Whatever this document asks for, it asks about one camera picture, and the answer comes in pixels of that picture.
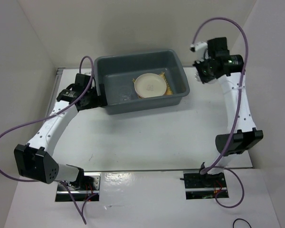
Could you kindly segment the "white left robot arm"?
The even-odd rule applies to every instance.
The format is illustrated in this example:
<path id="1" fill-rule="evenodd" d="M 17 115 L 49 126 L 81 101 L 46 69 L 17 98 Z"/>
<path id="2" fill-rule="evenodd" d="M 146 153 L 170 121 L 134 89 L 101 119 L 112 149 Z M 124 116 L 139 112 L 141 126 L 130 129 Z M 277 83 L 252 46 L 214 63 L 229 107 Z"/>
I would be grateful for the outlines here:
<path id="1" fill-rule="evenodd" d="M 91 180 L 84 176 L 84 170 L 59 164 L 52 156 L 61 135 L 79 111 L 106 105 L 104 84 L 78 73 L 75 82 L 59 93 L 51 116 L 39 131 L 25 145 L 19 144 L 14 149 L 20 176 L 46 184 L 65 181 L 75 190 L 83 188 Z"/>

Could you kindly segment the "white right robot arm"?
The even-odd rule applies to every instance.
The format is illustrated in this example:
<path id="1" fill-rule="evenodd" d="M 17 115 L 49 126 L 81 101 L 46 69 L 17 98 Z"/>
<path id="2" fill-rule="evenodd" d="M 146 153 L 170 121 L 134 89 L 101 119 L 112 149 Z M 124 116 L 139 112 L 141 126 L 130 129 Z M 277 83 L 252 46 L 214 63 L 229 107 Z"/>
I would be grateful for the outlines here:
<path id="1" fill-rule="evenodd" d="M 228 133 L 215 138 L 217 158 L 212 165 L 205 165 L 199 174 L 199 183 L 208 187 L 215 181 L 215 174 L 254 147 L 264 135 L 257 129 L 249 108 L 246 76 L 242 73 L 244 59 L 241 55 L 230 54 L 226 37 L 198 42 L 190 49 L 197 54 L 193 66 L 198 80 L 203 84 L 216 81 L 220 84 L 228 117 Z"/>

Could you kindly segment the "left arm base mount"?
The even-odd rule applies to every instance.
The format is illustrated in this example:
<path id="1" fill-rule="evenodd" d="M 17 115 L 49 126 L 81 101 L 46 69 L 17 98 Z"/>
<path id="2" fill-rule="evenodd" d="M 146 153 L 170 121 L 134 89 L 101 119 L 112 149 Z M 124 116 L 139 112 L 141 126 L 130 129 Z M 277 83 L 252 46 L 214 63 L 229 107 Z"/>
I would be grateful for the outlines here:
<path id="1" fill-rule="evenodd" d="M 99 201 L 100 197 L 100 172 L 85 172 L 86 181 L 81 187 L 74 187 L 71 183 L 67 183 L 69 191 L 76 200 L 76 202 Z M 71 202 L 72 199 L 66 188 L 58 183 L 55 202 Z"/>

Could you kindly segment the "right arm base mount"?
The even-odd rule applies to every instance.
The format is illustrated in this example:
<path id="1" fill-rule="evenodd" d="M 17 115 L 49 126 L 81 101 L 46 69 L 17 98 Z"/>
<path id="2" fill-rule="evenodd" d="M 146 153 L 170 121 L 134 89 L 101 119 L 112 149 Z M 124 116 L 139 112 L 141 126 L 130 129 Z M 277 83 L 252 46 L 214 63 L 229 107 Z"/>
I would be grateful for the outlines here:
<path id="1" fill-rule="evenodd" d="M 224 173 L 204 174 L 199 171 L 184 171 L 180 180 L 184 184 L 186 200 L 228 198 L 228 190 Z"/>

